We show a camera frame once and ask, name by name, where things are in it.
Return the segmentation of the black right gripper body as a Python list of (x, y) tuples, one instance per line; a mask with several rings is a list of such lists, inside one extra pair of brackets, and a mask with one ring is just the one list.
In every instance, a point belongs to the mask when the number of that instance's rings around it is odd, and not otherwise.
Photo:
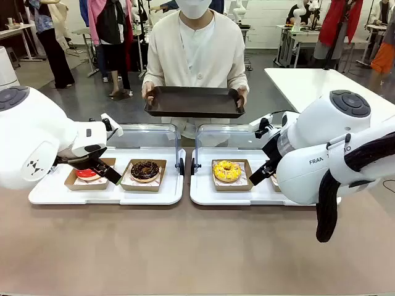
[(266, 164), (278, 164), (278, 162), (282, 159), (282, 155), (280, 154), (277, 147), (279, 137), (280, 132), (270, 136), (267, 143), (262, 148), (264, 154), (268, 157)]

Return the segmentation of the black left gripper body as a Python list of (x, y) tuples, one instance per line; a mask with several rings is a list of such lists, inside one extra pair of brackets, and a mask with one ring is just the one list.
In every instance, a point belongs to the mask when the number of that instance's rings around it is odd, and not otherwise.
[(54, 166), (68, 164), (74, 168), (89, 168), (89, 161), (92, 159), (99, 159), (106, 150), (107, 147), (99, 147), (99, 149), (95, 151), (84, 151), (82, 156), (76, 156), (75, 153), (72, 152), (71, 147), (68, 147), (57, 154)]

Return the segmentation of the person's left hand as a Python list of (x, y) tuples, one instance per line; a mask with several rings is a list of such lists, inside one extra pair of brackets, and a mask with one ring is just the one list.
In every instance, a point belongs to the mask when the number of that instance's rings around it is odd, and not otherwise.
[(247, 102), (248, 89), (245, 85), (242, 85), (237, 89), (237, 92), (238, 92), (238, 100), (236, 102), (237, 107), (238, 108), (244, 107)]

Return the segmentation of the person's right hand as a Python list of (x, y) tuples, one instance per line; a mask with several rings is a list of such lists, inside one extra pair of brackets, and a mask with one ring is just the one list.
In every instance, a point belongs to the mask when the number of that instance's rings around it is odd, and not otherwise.
[(154, 101), (154, 88), (155, 85), (151, 81), (146, 81), (145, 83), (143, 83), (141, 94), (147, 105), (152, 105)]

